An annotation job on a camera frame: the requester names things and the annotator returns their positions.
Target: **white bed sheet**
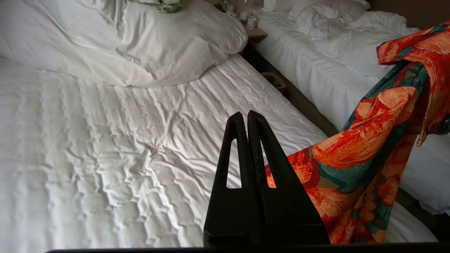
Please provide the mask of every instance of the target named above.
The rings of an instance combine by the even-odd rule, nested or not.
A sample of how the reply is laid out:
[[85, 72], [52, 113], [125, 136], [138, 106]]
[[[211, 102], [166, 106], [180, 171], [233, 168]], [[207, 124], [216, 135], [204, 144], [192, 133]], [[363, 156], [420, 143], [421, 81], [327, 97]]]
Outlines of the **white bed sheet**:
[[[258, 26], [268, 36], [256, 49], [342, 129], [379, 79], [353, 72], [320, 52], [288, 16], [287, 12], [261, 13]], [[433, 214], [450, 214], [450, 159], [443, 155], [449, 153], [449, 135], [430, 136], [421, 148], [413, 148], [400, 185]]]
[[[202, 246], [226, 120], [251, 109], [287, 154], [326, 138], [239, 55], [158, 89], [96, 85], [0, 58], [2, 250]], [[401, 215], [396, 227], [414, 234], [407, 240], [436, 240]]]

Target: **wrinkled sheet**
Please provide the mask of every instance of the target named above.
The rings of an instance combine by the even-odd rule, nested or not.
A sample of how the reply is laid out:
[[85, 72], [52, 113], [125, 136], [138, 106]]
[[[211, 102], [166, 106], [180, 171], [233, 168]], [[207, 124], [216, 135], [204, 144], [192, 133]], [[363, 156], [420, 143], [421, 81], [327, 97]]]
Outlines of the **wrinkled sheet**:
[[[249, 110], [267, 118], [286, 154], [326, 139], [239, 55], [160, 89], [0, 58], [2, 250], [202, 246], [226, 120]], [[231, 153], [227, 185], [236, 188], [236, 146]], [[413, 221], [403, 229], [418, 222], [402, 215]]]
[[[256, 49], [340, 130], [360, 99], [380, 79], [360, 75], [319, 51], [308, 35], [298, 32], [288, 15], [261, 13], [258, 26], [268, 36]], [[392, 18], [380, 21], [393, 26], [396, 19]], [[413, 147], [400, 183], [432, 214], [450, 214], [448, 153], [450, 136], [430, 136], [420, 148]]]

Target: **trash bin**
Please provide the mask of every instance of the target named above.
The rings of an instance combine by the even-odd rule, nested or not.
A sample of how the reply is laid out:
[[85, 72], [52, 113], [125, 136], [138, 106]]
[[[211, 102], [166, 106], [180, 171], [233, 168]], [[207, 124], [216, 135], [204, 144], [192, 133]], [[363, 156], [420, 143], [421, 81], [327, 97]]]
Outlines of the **trash bin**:
[[263, 72], [263, 73], [261, 73], [261, 75], [267, 81], [269, 81], [269, 83], [271, 85], [273, 85], [273, 87], [277, 88], [277, 90], [281, 94], [284, 94], [284, 91], [286, 90], [286, 84], [281, 80], [281, 78], [279, 76], [277, 76], [277, 74], [275, 74], [273, 72]]

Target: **headboard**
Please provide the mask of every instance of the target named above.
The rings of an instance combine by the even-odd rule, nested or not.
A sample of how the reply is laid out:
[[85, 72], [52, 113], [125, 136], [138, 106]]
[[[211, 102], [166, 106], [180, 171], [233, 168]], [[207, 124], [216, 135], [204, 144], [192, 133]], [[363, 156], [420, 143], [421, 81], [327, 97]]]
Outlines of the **headboard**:
[[450, 19], [450, 0], [369, 0], [371, 10], [394, 12], [409, 27], [427, 29]]

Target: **bed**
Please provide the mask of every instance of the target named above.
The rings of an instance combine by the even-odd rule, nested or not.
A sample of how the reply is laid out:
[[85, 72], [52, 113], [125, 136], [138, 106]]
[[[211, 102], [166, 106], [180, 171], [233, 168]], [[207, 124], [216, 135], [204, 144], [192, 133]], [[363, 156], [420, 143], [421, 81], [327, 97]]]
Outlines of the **bed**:
[[[256, 50], [342, 129], [360, 99], [380, 78], [350, 70], [319, 50], [295, 25], [289, 12], [261, 12], [258, 26], [268, 37]], [[401, 188], [432, 214], [450, 213], [450, 160], [445, 155], [449, 152], [450, 136], [430, 136], [422, 147], [413, 148], [401, 181]]]
[[[96, 84], [0, 57], [0, 245], [201, 247], [225, 123], [262, 113], [285, 153], [326, 138], [240, 55], [200, 78]], [[227, 185], [239, 187], [236, 147]], [[395, 204], [387, 242], [436, 241]]]

